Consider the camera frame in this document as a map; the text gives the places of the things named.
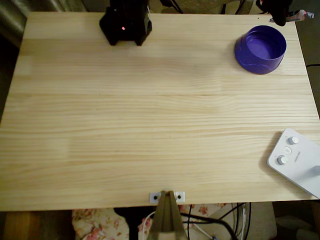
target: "white bracket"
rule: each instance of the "white bracket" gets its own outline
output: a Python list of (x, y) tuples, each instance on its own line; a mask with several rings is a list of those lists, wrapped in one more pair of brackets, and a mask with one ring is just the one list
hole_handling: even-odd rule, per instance
[[(186, 194), (184, 191), (175, 191), (173, 194), (177, 204), (183, 204), (186, 201)], [(161, 197), (161, 192), (151, 192), (150, 203), (158, 204), (160, 197)]]

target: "knob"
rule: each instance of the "knob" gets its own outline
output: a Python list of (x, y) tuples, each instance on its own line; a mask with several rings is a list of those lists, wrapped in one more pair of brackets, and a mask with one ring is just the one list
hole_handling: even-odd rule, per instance
[(289, 142), (291, 145), (298, 144), (298, 143), (299, 143), (299, 138), (297, 138), (296, 136), (290, 137), (290, 138), (288, 139), (288, 142)]
[(283, 155), (278, 156), (277, 160), (280, 165), (286, 165), (288, 163), (288, 158)]

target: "purple bowl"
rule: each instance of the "purple bowl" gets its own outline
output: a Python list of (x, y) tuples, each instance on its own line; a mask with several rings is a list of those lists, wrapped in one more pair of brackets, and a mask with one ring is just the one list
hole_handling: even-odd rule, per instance
[(274, 71), (287, 49), (285, 37), (271, 26), (255, 26), (235, 43), (238, 63), (249, 72), (268, 74)]

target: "white cable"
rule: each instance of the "white cable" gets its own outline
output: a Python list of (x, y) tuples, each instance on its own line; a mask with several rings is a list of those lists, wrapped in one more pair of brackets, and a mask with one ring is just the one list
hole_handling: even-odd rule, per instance
[(145, 227), (146, 227), (146, 223), (147, 223), (147, 220), (153, 215), (155, 214), (155, 211), (150, 213), (148, 216), (146, 216), (144, 222), (143, 222), (143, 227), (142, 227), (142, 240), (145, 240)]
[(210, 236), (208, 233), (206, 233), (205, 231), (203, 231), (199, 226), (197, 226), (197, 224), (193, 224), (193, 226), (195, 226), (201, 233), (203, 233), (204, 235), (206, 235), (209, 239), (212, 239), (212, 236)]
[(146, 8), (148, 9), (148, 18), (150, 19), (150, 8), (148, 5), (146, 6)]
[(244, 232), (245, 232), (245, 227), (246, 227), (246, 218), (247, 218), (247, 215), (246, 215), (246, 208), (243, 208), (242, 209), (242, 230), (241, 230), (241, 240), (244, 239)]

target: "white remote control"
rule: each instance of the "white remote control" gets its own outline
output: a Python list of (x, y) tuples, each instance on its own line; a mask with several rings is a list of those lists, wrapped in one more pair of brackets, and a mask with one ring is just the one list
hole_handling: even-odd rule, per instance
[(319, 145), (286, 128), (267, 163), (279, 174), (320, 199)]

